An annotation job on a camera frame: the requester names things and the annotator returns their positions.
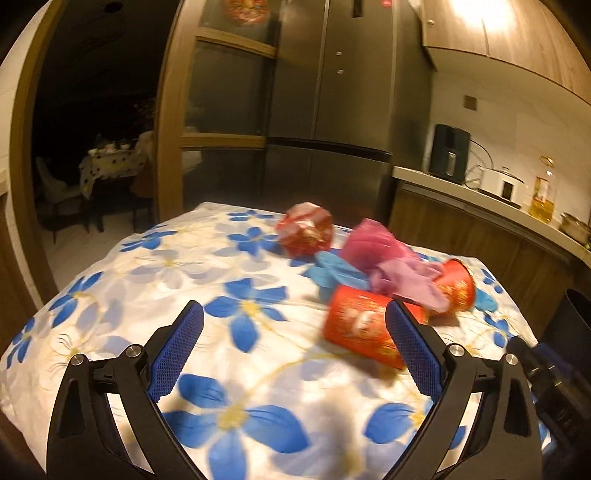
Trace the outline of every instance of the pink cloth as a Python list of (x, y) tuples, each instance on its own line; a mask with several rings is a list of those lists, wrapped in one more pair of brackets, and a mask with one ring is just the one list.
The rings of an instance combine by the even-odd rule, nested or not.
[(433, 280), (443, 273), (443, 265), (416, 258), (393, 258), (369, 273), (371, 291), (387, 297), (402, 297), (434, 312), (446, 312), (449, 300)]
[(384, 225), (369, 218), (363, 219), (351, 232), (339, 257), (367, 275), (392, 258), (418, 259), (418, 255), (396, 240)]

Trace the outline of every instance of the metal pot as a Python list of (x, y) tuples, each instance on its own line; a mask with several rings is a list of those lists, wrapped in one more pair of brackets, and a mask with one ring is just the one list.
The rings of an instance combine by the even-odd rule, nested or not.
[(586, 245), (591, 235), (591, 228), (569, 213), (562, 214), (562, 223), (558, 229), (581, 245)]

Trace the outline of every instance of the bottle label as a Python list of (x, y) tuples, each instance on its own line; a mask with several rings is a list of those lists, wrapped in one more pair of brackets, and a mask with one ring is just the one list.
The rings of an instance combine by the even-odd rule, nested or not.
[(550, 192), (550, 182), (546, 179), (536, 177), (535, 188), (534, 188), (534, 200), (545, 203), (548, 199), (548, 193)]

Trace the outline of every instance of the glass panel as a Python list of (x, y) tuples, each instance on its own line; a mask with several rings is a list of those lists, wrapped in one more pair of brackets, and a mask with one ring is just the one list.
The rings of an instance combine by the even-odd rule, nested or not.
[(281, 0), (208, 0), (200, 27), (277, 45)]
[(198, 41), (185, 130), (263, 135), (271, 71), (270, 59)]
[(264, 152), (201, 150), (183, 152), (186, 212), (201, 202), (260, 208)]

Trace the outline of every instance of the refrigerator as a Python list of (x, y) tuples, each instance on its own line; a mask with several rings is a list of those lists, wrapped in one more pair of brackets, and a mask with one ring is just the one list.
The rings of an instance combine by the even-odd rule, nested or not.
[(421, 169), (433, 68), (407, 0), (286, 0), (263, 194), (387, 224), (392, 167)]

